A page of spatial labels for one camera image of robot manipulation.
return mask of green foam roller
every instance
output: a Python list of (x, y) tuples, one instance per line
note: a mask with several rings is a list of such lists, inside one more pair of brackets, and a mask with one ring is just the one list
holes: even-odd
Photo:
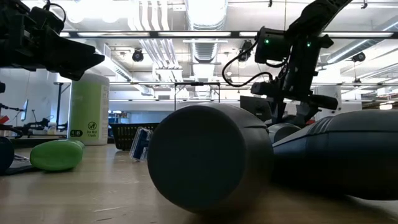
[(30, 162), (46, 171), (63, 171), (76, 167), (83, 159), (83, 143), (71, 140), (50, 141), (30, 152)]

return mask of white plastic bottle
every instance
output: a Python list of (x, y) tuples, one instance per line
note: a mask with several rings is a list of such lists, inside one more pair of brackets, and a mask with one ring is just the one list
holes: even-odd
[(69, 102), (68, 139), (86, 146), (108, 142), (109, 79), (85, 73), (72, 81)]

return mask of monitor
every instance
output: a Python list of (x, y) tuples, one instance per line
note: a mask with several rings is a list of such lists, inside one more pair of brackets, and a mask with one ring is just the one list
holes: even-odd
[(23, 109), (23, 112), (21, 113), (21, 121), (25, 121), (25, 120), (26, 120), (27, 105), (28, 105), (28, 103), (29, 103), (29, 100), (26, 100), (25, 103), (24, 103), (24, 107), (22, 108), (22, 109)]
[(250, 112), (261, 121), (266, 122), (272, 118), (269, 102), (260, 97), (241, 96), (241, 108)]

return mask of ceiling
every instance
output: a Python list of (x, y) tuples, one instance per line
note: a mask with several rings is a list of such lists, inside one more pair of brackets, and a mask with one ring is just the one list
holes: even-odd
[[(127, 17), (131, 15), (132, 9), (127, 0), (95, 0), (97, 4), (107, 1), (108, 8), (104, 9), (102, 14), (117, 14), (119, 19), (114, 23), (103, 22), (102, 18), (88, 15), (79, 23), (72, 23), (67, 20), (65, 30), (130, 30), (127, 24)], [(43, 1), (32, 0), (23, 1), (29, 7), (42, 6)], [(67, 12), (72, 8), (72, 0), (53, 1), (63, 6)], [(262, 26), (271, 29), (287, 29), (296, 18), (300, 16), (302, 9), (312, 1), (310, 0), (274, 0), (272, 7), (268, 7), (268, 1), (256, 0), (230, 0), (224, 30), (251, 30), (257, 31)], [(171, 30), (187, 30), (185, 3), (183, 0), (168, 0), (169, 6), (168, 22)], [(328, 31), (380, 31), (377, 27), (397, 15), (398, 1), (395, 0), (373, 0), (368, 1), (368, 7), (361, 9), (363, 1), (353, 1), (344, 8), (326, 28)], [(61, 10), (54, 9), (58, 15), (62, 15)], [(95, 40), (97, 46), (107, 44), (112, 52), (111, 57), (118, 61), (126, 70), (133, 75), (137, 72), (152, 72), (152, 61), (148, 55), (144, 54), (142, 62), (133, 62), (131, 57), (135, 48), (142, 47), (137, 39), (98, 39)], [(334, 45), (329, 49), (322, 49), (321, 55), (328, 55), (347, 46), (354, 40), (338, 39), (334, 40)], [(190, 46), (184, 44), (181, 39), (174, 39), (174, 49), (177, 54), (179, 64), (182, 66), (182, 75), (184, 78), (192, 77), (192, 62)], [(231, 60), (239, 52), (243, 43), (242, 39), (228, 39), (228, 43), (219, 44), (214, 75), (219, 77), (221, 70), (226, 62)], [(354, 76), (360, 76), (375, 72), (395, 63), (398, 57), (398, 40), (385, 40), (369, 49), (365, 50), (366, 60), (357, 63), (354, 67), (353, 62), (340, 62), (328, 65), (326, 69), (339, 69), (341, 75), (346, 80), (353, 80)], [(97, 68), (103, 71), (103, 75), (112, 75), (112, 71), (105, 68)], [(269, 68), (265, 65), (259, 65), (254, 62), (252, 56), (245, 65), (233, 63), (229, 71), (232, 77), (239, 77), (240, 82), (262, 71), (268, 71), (277, 75), (278, 70)], [(390, 78), (398, 75), (398, 70), (389, 70), (381, 73), (381, 77)]]

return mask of white wall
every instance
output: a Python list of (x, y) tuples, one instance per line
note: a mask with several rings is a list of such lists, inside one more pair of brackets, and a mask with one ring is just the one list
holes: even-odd
[[(34, 122), (32, 110), (35, 110), (36, 118), (41, 121), (42, 118), (55, 115), (52, 113), (52, 104), (57, 102), (57, 95), (54, 95), (55, 74), (46, 70), (30, 72), (24, 69), (0, 69), (0, 81), (6, 84), (6, 92), (0, 94), (0, 103), (22, 108), (26, 99), (29, 99), (28, 112), (26, 120), (21, 121), (21, 114), (17, 118), (18, 126)], [(1, 115), (7, 115), (10, 119), (16, 116), (17, 112), (13, 110), (2, 110)], [(16, 119), (8, 124), (16, 125)]]

